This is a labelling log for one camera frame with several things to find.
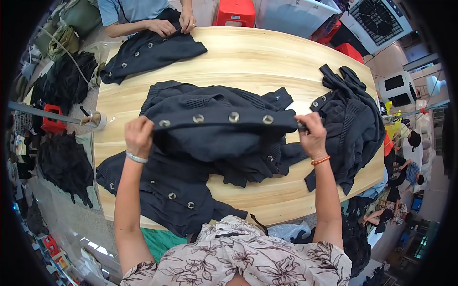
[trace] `hair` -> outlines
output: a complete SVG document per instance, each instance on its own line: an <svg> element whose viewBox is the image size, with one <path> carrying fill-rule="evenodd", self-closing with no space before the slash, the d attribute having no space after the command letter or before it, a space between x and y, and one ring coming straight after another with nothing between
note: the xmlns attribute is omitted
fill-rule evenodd
<svg viewBox="0 0 458 286"><path fill-rule="evenodd" d="M410 132L410 137L409 137L409 144L412 145L413 147L418 147L421 142L421 136L415 131Z"/></svg>
<svg viewBox="0 0 458 286"><path fill-rule="evenodd" d="M12 114L9 114L8 117L6 118L6 128L11 129L14 124L14 117Z"/></svg>
<svg viewBox="0 0 458 286"><path fill-rule="evenodd" d="M420 175L420 176L418 177L417 183L418 183L419 185L422 185L424 182L425 182L425 177L423 177L423 175Z"/></svg>
<svg viewBox="0 0 458 286"><path fill-rule="evenodd" d="M404 218L405 222L410 222L414 218L414 215L411 212L408 212Z"/></svg>

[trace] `orange beaded bracelet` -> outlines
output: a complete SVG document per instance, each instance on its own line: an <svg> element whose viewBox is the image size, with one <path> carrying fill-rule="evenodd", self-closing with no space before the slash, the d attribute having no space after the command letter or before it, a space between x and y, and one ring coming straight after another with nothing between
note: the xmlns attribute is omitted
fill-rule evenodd
<svg viewBox="0 0 458 286"><path fill-rule="evenodd" d="M319 163L323 163L324 161L329 160L329 159L331 159L331 156L328 155L326 158L323 158L323 159L318 160L318 161L312 160L311 164L312 164L312 166L315 166L315 165L318 165Z"/></svg>

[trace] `silver button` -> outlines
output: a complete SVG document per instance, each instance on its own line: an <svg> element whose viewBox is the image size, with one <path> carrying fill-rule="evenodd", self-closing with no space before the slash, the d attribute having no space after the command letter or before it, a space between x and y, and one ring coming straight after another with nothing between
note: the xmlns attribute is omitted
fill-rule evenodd
<svg viewBox="0 0 458 286"><path fill-rule="evenodd" d="M161 120L161 121L159 121L159 126L161 126L161 127L169 127L170 126L170 121Z"/></svg>
<svg viewBox="0 0 458 286"><path fill-rule="evenodd" d="M237 123L240 119L240 114L238 114L237 112L231 112L229 114L229 121L232 122L232 123Z"/></svg>
<svg viewBox="0 0 458 286"><path fill-rule="evenodd" d="M270 125L273 122L273 117L270 115L266 115L262 118L262 121L264 122L264 124Z"/></svg>
<svg viewBox="0 0 458 286"><path fill-rule="evenodd" d="M204 117L203 117L202 114L194 115L192 117L192 121L194 121L196 123L202 123L204 121Z"/></svg>

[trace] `wooden table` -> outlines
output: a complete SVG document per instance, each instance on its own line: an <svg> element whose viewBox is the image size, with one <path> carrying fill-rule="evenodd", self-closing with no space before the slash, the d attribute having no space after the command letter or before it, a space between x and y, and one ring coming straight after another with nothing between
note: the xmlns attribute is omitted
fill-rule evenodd
<svg viewBox="0 0 458 286"><path fill-rule="evenodd" d="M191 33L208 49L206 54L182 60L157 70L129 76L121 85L103 84L98 94L97 110L116 117L104 130L94 133L95 165L125 150L124 124L138 116L150 85L175 80L197 86L224 85L259 95L284 86L292 95L297 114L310 113L309 106L328 92L322 85L323 64L335 72L339 67L353 69L367 85L367 92L377 96L371 71L350 57L324 45L280 33L244 27L202 27ZM110 51L109 59L118 49ZM299 140L297 132L287 134L288 142ZM353 197L378 183L383 175L383 148L357 174L349 195L339 187L340 200ZM234 208L247 210L265 225L292 220L315 212L315 192L309 192L304 177L312 170L310 159L291 166L289 175L267 178L262 183L248 183L246 188L224 184L223 177L210 175L207 182L212 196ZM114 220L115 196L98 186L107 220ZM141 227L165 229L141 218Z"/></svg>

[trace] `person in blue shirt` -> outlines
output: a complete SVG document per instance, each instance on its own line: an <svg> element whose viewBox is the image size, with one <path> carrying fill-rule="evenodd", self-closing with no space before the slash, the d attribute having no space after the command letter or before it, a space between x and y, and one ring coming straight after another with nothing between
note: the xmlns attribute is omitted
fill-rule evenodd
<svg viewBox="0 0 458 286"><path fill-rule="evenodd" d="M182 33L196 26L192 0L180 0L181 14L172 9L168 0L98 0L102 24L112 38L150 30L166 37L175 32L169 20L178 18Z"/></svg>
<svg viewBox="0 0 458 286"><path fill-rule="evenodd" d="M400 175L398 178L388 180L389 187L399 186L404 180L408 180L411 185L421 185L425 181L425 178L420 173L420 166L410 159L399 167L399 171Z"/></svg>

